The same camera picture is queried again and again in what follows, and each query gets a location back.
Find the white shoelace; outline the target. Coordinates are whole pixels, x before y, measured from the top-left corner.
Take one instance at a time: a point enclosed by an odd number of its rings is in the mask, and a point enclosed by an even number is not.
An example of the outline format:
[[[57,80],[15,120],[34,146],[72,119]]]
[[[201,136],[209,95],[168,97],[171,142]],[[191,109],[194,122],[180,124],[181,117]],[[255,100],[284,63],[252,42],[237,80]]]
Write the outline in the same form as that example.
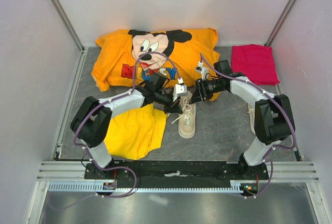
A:
[[[171,124],[174,124],[176,121],[179,121],[180,119],[183,120],[184,125],[191,125],[193,120],[193,110],[191,104],[189,104],[189,99],[185,97],[183,100],[181,100],[180,105],[183,109],[183,114],[180,114],[174,121],[171,122]]]

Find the beige lace sneaker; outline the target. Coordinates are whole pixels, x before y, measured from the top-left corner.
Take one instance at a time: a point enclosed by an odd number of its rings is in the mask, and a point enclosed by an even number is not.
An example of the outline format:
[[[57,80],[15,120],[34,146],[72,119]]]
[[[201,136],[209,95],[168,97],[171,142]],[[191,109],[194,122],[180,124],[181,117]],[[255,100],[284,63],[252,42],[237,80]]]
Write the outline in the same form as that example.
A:
[[[185,139],[192,138],[196,132],[196,104],[189,103],[191,97],[192,93],[188,91],[180,101],[183,113],[179,115],[178,132]]]

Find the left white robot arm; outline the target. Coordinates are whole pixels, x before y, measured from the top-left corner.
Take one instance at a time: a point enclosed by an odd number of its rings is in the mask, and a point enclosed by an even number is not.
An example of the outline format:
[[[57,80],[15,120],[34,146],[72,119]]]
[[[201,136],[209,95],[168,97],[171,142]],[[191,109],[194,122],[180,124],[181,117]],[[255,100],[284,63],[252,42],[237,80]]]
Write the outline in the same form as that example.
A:
[[[166,93],[163,88],[168,80],[164,74],[154,72],[148,80],[122,94],[105,99],[92,96],[84,99],[70,124],[74,132],[73,143],[86,150],[102,179],[108,179],[114,173],[112,156],[105,144],[109,124],[114,117],[154,102],[163,105],[165,113],[183,112],[180,100],[187,95],[187,86],[179,79],[172,91]]]

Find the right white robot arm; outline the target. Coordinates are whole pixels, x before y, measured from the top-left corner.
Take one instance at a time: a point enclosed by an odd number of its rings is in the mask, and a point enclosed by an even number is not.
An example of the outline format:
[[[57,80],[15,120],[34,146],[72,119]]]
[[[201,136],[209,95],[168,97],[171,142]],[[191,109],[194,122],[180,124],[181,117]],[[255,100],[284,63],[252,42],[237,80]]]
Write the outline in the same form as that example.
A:
[[[253,108],[255,138],[249,149],[240,155],[237,167],[241,178],[250,179],[256,174],[256,166],[264,163],[272,150],[282,147],[281,142],[289,136],[295,136],[289,98],[267,92],[243,73],[233,72],[227,60],[210,65],[202,59],[196,71],[201,78],[195,82],[190,104],[210,100],[214,94],[228,91]]]

